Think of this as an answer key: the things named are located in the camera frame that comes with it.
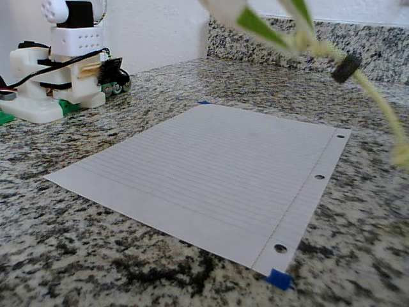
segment white wall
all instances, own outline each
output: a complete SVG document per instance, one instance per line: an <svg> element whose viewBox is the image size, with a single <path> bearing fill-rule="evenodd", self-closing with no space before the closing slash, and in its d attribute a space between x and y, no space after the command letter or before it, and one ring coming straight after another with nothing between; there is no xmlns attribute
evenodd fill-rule
<svg viewBox="0 0 409 307"><path fill-rule="evenodd" d="M0 0L0 75L7 83L10 52L19 42L50 44L41 0ZM107 46L131 74L206 55L208 14L195 0L110 0Z"/></svg>
<svg viewBox="0 0 409 307"><path fill-rule="evenodd" d="M206 55L208 13L196 0L110 1L108 46L130 72Z"/></svg>
<svg viewBox="0 0 409 307"><path fill-rule="evenodd" d="M262 15L288 14L276 0L249 0ZM409 6L404 0L307 0L315 19L409 26Z"/></svg>

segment blue tape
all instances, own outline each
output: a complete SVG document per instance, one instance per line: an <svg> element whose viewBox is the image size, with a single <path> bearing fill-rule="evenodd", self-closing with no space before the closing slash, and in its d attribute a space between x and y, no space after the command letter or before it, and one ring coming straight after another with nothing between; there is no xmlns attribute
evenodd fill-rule
<svg viewBox="0 0 409 307"><path fill-rule="evenodd" d="M266 281L281 290L287 291L291 287L293 278L291 275L272 269L271 274L266 278Z"/></svg>

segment white robot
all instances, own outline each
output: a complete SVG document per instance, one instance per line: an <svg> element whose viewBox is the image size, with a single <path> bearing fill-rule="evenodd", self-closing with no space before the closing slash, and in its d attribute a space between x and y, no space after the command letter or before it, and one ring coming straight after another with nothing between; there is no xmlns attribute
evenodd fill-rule
<svg viewBox="0 0 409 307"><path fill-rule="evenodd" d="M120 69L122 59L110 60L113 62L109 65L101 60L101 53L109 52L99 26L105 15L103 2L42 1L43 16L55 24L51 46L24 42L11 53L14 77L29 79L16 84L17 98L0 99L0 110L30 122L47 123L62 118L69 110L101 106L112 92L129 90L129 75ZM101 69L105 70L103 80ZM115 77L121 81L112 82L110 78Z"/></svg>

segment lined paper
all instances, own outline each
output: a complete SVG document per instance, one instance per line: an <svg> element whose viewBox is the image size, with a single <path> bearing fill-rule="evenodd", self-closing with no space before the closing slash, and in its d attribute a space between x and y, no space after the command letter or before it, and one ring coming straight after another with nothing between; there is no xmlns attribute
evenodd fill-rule
<svg viewBox="0 0 409 307"><path fill-rule="evenodd" d="M268 275L291 262L349 136L204 105L46 178Z"/></svg>

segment granite countertop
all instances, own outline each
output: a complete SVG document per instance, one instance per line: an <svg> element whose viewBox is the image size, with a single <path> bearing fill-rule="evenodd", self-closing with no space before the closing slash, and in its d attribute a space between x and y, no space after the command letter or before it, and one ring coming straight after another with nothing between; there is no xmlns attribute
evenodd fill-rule
<svg viewBox="0 0 409 307"><path fill-rule="evenodd" d="M378 84L409 132L409 87ZM353 133L288 269L297 290L43 178L200 100ZM0 126L0 306L407 306L409 176L375 104L328 74L200 59L46 125Z"/></svg>

